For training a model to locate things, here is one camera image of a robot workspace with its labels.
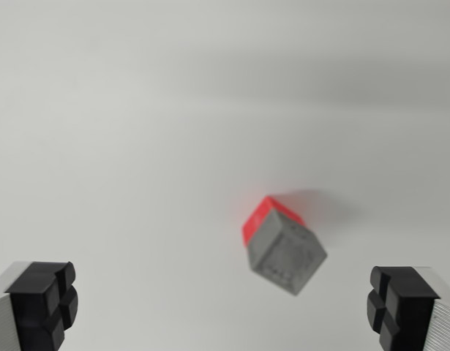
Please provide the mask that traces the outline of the black-tipped silver gripper left finger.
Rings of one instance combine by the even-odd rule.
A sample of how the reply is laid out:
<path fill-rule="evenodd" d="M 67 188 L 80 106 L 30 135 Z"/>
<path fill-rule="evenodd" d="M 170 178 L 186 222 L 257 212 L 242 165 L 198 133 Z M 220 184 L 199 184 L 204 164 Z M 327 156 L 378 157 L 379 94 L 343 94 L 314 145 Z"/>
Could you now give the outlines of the black-tipped silver gripper left finger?
<path fill-rule="evenodd" d="M 0 275 L 0 350 L 59 350 L 78 313 L 71 262 L 13 262 Z"/>

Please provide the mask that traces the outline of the black-tipped silver gripper right finger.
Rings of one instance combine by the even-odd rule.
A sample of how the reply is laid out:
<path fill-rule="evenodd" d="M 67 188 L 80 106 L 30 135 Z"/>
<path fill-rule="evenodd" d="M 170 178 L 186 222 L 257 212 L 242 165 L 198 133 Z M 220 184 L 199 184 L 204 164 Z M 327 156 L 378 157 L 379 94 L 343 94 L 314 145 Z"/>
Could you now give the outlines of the black-tipped silver gripper right finger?
<path fill-rule="evenodd" d="M 450 350 L 450 286 L 430 267 L 375 266 L 367 318 L 383 350 Z"/>

